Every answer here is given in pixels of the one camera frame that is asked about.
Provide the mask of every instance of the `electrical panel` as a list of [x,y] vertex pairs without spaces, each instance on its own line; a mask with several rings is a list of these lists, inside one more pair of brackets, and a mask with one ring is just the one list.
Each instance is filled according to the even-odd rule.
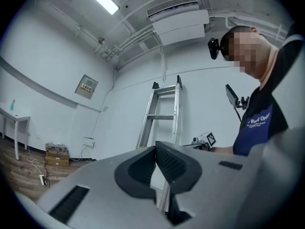
[[76,88],[75,93],[79,94],[83,97],[91,99],[97,84],[98,84],[97,81],[84,75],[82,77],[80,83],[78,84],[78,87]]

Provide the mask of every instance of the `white wall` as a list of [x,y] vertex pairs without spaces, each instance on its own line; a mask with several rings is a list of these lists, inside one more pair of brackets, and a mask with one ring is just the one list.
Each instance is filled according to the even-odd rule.
[[[1,41],[0,56],[7,63],[0,65],[0,102],[15,99],[16,108],[30,113],[30,146],[44,150],[47,142],[62,142],[71,157],[78,157],[82,138],[91,135],[113,86],[113,67],[33,4],[30,0],[24,5]],[[74,93],[84,74],[98,81],[91,100]],[[14,138],[10,122],[6,135]],[[24,143],[25,136],[25,126],[20,125],[18,141]],[[95,158],[101,148],[89,149],[83,157]]]
[[[258,81],[225,62],[222,56],[212,60],[207,42],[223,33],[211,33],[201,40],[187,41],[165,47],[166,82],[161,78],[161,57],[156,50],[119,71],[112,100],[100,127],[103,146],[99,158],[134,150],[153,82],[160,87],[174,85],[177,75],[183,83],[183,118],[180,144],[190,144],[194,136],[212,131],[217,146],[232,146],[239,130],[239,119],[228,101],[225,85],[236,94],[249,96]],[[162,99],[157,108],[160,114],[173,113],[173,99]],[[148,145],[156,140],[172,140],[172,121],[155,121]],[[163,187],[164,179],[156,171],[152,185]]]
[[[35,83],[22,78],[17,71],[3,65],[0,67],[0,89],[0,102],[10,103],[15,99],[15,108],[30,114],[29,146],[44,150],[47,142],[69,142],[68,130],[76,104],[53,97]],[[3,118],[0,116],[1,132],[2,124]],[[25,141],[25,130],[26,122],[21,122],[18,132],[18,141],[21,143]],[[13,122],[6,122],[5,134],[14,138]]]
[[[32,0],[8,27],[0,55],[34,82],[96,110],[112,87],[113,67],[95,55],[81,39],[75,39],[74,32],[34,8]],[[98,82],[92,99],[74,93],[84,74]]]

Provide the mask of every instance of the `cardboard box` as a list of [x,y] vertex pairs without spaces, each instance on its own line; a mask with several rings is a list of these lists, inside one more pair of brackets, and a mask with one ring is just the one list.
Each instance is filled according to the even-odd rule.
[[58,152],[50,147],[47,147],[46,148],[46,157],[59,158],[61,160],[69,160],[69,151],[67,149],[64,149],[64,150]]
[[46,161],[52,166],[69,166],[69,160],[62,160],[59,157],[46,156]]

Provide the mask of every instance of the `ear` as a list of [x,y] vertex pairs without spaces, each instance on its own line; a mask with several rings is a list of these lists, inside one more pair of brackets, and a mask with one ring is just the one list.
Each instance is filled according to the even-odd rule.
[[251,32],[260,34],[259,30],[255,27],[250,27]]

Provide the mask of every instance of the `wooden floor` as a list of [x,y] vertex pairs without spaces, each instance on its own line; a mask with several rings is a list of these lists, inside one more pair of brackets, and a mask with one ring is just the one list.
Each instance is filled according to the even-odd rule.
[[[35,165],[45,176],[46,170],[43,167],[45,164],[45,154],[34,150],[30,150],[30,153],[31,156],[29,157],[29,160],[38,159],[38,162],[35,163]],[[18,191],[36,202],[49,187],[41,185],[39,178],[40,172],[33,164],[28,162],[28,156],[29,151],[25,150],[24,147],[19,146],[19,160],[16,160],[14,143],[0,137],[0,169],[2,173],[6,176],[14,191]],[[76,163],[70,161],[68,167],[47,165],[46,168],[50,175],[48,177],[50,188],[87,163],[88,162]]]

